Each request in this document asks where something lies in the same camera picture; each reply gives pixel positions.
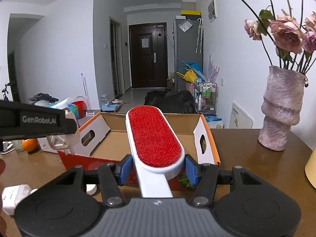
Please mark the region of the metal trolley with bottles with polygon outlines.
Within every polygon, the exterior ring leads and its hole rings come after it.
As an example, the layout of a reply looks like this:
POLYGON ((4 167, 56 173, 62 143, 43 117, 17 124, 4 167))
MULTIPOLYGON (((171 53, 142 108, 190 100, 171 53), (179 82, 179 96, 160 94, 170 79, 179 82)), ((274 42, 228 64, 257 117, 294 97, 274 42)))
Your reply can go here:
POLYGON ((216 83, 197 78, 194 82, 193 97, 197 113, 216 114, 218 97, 216 83))

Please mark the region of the cream thermos jug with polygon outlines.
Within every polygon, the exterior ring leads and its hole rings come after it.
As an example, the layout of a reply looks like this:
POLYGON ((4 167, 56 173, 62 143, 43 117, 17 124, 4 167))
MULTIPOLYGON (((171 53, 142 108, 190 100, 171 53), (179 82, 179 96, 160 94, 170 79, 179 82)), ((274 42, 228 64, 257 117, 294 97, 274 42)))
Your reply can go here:
POLYGON ((306 163, 305 174, 310 184, 316 188, 316 148, 313 150, 306 163))

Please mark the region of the dark brown entrance door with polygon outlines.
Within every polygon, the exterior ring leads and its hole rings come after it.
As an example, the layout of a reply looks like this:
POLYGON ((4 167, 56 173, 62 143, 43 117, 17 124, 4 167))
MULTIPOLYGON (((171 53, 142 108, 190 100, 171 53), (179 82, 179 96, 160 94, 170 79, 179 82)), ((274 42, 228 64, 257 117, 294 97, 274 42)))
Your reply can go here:
POLYGON ((165 88, 168 78, 166 23, 129 26, 132 88, 165 88))

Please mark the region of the pet water feeder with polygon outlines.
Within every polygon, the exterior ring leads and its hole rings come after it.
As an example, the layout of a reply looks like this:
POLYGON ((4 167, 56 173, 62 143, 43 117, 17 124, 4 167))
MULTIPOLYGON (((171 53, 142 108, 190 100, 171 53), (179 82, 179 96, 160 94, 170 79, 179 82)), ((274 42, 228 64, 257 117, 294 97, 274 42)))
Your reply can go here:
POLYGON ((102 112, 115 112, 119 109, 120 107, 120 102, 118 103, 113 103, 112 101, 108 100, 108 95, 101 95, 101 111, 102 112))

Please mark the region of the grey refrigerator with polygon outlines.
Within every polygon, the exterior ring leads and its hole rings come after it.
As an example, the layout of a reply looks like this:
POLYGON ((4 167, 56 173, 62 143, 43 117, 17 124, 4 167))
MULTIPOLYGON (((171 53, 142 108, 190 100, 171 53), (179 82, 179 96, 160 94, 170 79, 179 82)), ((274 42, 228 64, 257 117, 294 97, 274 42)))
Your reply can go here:
POLYGON ((197 63, 203 69, 203 45, 201 16, 187 15, 174 20, 175 72, 184 74, 183 61, 197 63))

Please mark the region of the dried pink roses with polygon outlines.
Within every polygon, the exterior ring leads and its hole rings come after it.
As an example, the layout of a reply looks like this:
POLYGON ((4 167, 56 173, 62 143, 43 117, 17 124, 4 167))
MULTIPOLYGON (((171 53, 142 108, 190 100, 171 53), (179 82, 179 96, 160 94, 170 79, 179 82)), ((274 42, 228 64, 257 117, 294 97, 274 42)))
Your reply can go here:
POLYGON ((306 75, 315 64, 315 12, 304 18, 304 3, 301 3, 300 20, 297 21, 290 0, 287 0, 289 11, 282 10, 281 16, 275 13, 273 0, 258 13, 246 0, 240 1, 255 16, 254 20, 244 20, 248 37, 263 42, 263 37, 268 36, 275 46, 280 68, 306 75))

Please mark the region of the red cardboard pumpkin box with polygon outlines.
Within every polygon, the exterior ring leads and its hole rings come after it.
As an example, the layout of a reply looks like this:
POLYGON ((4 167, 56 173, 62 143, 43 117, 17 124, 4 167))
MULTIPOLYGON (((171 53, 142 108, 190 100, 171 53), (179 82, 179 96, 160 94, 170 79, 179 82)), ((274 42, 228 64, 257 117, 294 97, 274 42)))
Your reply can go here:
POLYGON ((209 164, 220 165, 216 144, 203 115, 161 113, 139 106, 124 115, 98 113, 79 128, 79 142, 59 150, 66 169, 81 166, 84 183, 107 194, 120 186, 161 190, 156 175, 171 190, 198 185, 209 164))

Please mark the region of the black headset on container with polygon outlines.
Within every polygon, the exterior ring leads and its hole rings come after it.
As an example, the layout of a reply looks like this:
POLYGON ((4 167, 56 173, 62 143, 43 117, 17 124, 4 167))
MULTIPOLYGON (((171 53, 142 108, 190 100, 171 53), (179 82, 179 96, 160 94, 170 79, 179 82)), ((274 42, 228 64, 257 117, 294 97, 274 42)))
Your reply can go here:
POLYGON ((30 101, 31 105, 36 106, 50 106, 51 104, 55 104, 59 101, 59 99, 44 93, 38 93, 28 100, 30 101))

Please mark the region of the pink textured vase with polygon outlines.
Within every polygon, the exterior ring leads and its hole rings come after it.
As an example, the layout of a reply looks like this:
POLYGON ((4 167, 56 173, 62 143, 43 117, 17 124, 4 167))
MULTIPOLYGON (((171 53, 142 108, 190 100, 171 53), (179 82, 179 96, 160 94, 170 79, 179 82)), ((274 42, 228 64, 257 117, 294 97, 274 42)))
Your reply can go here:
POLYGON ((300 121, 305 76, 293 70, 269 67, 261 111, 265 115, 258 141, 274 151, 284 151, 291 127, 300 121))

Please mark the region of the white square pill bottle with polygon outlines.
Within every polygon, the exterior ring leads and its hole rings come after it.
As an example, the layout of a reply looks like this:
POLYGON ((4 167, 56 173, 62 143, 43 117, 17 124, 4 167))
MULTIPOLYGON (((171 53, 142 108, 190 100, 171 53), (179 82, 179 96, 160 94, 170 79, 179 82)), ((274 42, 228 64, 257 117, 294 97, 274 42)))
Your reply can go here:
POLYGON ((65 131, 59 135, 47 136, 47 141, 51 149, 63 150, 66 155, 74 155, 74 147, 80 141, 78 122, 70 106, 70 99, 65 99, 51 107, 53 109, 63 110, 64 117, 62 118, 62 127, 64 127, 65 131))

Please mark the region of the white small cap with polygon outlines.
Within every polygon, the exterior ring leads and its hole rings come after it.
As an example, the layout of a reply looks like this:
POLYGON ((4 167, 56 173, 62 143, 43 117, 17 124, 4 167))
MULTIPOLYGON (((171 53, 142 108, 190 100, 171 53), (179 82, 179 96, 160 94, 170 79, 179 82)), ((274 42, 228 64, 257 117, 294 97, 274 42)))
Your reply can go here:
POLYGON ((96 194, 98 187, 96 184, 87 184, 86 185, 86 193, 90 196, 96 194))

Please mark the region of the black bag on floor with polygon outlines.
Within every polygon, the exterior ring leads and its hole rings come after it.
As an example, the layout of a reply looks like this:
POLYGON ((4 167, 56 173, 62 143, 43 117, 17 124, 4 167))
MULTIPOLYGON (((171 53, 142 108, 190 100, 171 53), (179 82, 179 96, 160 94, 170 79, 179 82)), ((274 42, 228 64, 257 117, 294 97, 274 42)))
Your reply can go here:
POLYGON ((195 101, 188 90, 153 90, 145 97, 144 105, 159 108, 163 113, 196 114, 195 101))

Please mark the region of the red white lint brush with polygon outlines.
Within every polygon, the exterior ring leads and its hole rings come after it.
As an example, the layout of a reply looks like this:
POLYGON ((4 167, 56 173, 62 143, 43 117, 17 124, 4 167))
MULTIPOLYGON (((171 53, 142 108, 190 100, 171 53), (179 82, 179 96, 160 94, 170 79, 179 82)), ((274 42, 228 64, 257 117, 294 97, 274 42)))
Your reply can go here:
POLYGON ((136 106, 125 124, 142 197, 172 198, 168 181, 181 172, 185 151, 164 114, 154 106, 136 106))

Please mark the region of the yellow bag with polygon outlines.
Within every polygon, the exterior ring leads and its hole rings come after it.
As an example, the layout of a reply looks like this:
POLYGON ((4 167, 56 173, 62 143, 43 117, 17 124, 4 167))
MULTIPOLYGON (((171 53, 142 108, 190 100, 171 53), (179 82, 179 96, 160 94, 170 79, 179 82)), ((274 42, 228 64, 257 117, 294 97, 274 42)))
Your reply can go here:
POLYGON ((185 69, 185 73, 176 72, 178 76, 180 76, 185 82, 194 83, 197 80, 197 75, 194 73, 192 69, 185 69))

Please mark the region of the red bucket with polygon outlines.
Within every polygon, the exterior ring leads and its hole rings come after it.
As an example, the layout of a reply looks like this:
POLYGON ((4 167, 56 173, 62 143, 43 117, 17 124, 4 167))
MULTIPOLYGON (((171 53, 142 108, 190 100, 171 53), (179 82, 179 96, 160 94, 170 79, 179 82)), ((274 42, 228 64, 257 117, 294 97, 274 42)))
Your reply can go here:
POLYGON ((86 115, 87 105, 84 100, 73 101, 71 104, 76 105, 78 109, 77 119, 82 119, 86 115))

